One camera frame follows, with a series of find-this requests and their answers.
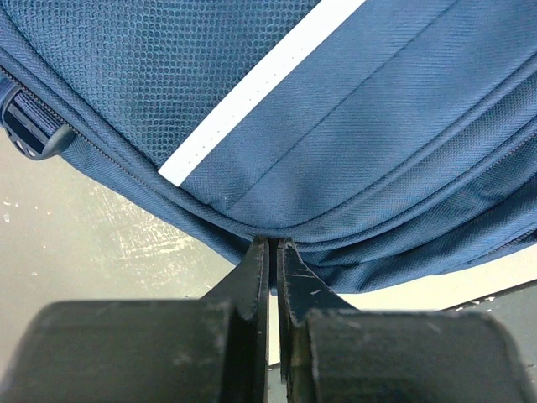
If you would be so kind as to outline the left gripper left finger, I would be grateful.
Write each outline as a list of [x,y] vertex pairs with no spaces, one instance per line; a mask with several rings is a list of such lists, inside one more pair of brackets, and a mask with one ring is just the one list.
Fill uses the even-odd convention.
[[269,241],[199,299],[43,307],[1,381],[4,402],[264,402]]

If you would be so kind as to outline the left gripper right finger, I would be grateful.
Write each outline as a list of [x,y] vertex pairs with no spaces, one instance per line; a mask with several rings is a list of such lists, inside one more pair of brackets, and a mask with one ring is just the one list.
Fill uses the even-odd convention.
[[275,244],[280,373],[291,402],[533,402],[513,338],[479,312],[365,312],[290,239]]

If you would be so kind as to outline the navy blue student backpack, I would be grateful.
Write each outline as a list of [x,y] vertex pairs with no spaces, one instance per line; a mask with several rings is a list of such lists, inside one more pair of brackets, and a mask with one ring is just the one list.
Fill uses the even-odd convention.
[[1,104],[30,159],[337,292],[536,242],[533,1],[4,1]]

